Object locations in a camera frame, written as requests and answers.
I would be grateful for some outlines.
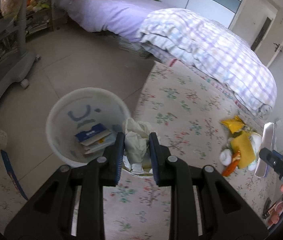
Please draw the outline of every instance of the blue book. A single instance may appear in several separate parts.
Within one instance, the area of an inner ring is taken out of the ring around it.
[[[81,144],[88,146],[104,138],[110,133],[111,132],[103,124],[98,123],[94,125],[89,131],[82,131],[75,136]]]

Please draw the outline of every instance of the door handle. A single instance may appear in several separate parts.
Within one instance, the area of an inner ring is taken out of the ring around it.
[[[278,43],[273,43],[274,45],[276,45],[276,48],[275,48],[275,52],[278,50],[278,48],[280,47],[280,44]]]

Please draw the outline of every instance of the orange object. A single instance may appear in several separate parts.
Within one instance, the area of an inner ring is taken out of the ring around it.
[[[226,170],[223,171],[222,176],[228,177],[237,167],[239,161],[241,158],[240,151],[236,152],[232,157],[232,163],[229,164],[226,168]]]

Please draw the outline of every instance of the tile floor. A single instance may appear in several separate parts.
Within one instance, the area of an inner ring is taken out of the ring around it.
[[[110,90],[133,113],[153,60],[119,49],[112,38],[87,33],[74,23],[27,43],[41,55],[23,90],[13,84],[0,100],[0,128],[8,134],[6,151],[28,197],[63,164],[46,141],[48,113],[63,95],[83,87]]]

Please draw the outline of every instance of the hand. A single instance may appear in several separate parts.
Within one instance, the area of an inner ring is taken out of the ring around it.
[[[280,191],[283,192],[283,185],[280,186]],[[267,221],[267,224],[269,226],[272,226],[273,224],[277,224],[278,221],[280,220],[280,212],[283,210],[283,202],[281,202],[276,210],[272,211],[272,214],[269,218],[269,220]]]

